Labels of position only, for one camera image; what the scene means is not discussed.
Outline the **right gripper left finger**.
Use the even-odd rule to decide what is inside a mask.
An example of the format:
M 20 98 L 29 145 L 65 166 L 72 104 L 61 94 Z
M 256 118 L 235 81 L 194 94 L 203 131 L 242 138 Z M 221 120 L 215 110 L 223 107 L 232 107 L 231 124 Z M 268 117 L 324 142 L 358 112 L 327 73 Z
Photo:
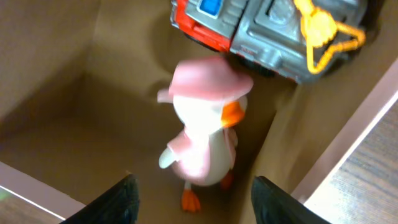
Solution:
M 60 224 L 135 224 L 139 206 L 137 179 L 128 174 Z

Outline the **pink hat duck figurine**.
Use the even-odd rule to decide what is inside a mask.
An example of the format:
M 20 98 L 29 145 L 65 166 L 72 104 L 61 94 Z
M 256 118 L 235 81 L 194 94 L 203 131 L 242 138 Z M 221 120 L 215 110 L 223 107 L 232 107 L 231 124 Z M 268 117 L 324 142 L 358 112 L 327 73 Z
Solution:
M 201 210 L 194 185 L 231 185 L 238 146 L 234 127 L 245 117 L 252 88 L 249 75 L 215 56 L 179 62 L 169 87 L 158 91 L 157 101 L 170 103 L 183 124 L 162 151 L 159 167 L 171 167 L 184 181 L 184 212 Z

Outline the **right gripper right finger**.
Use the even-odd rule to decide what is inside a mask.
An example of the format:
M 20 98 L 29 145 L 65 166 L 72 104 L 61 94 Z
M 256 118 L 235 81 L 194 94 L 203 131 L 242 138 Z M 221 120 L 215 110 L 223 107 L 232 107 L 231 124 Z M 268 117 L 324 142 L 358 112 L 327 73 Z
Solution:
M 251 203 L 257 224 L 329 224 L 264 176 L 255 176 Z

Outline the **red grey toy truck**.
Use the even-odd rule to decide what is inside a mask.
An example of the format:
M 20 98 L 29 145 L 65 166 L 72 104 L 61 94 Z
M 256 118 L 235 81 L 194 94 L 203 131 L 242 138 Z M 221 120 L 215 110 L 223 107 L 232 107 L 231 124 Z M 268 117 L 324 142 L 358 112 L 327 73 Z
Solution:
M 217 52 L 297 83 L 316 80 L 360 48 L 364 0 L 172 0 L 171 24 Z

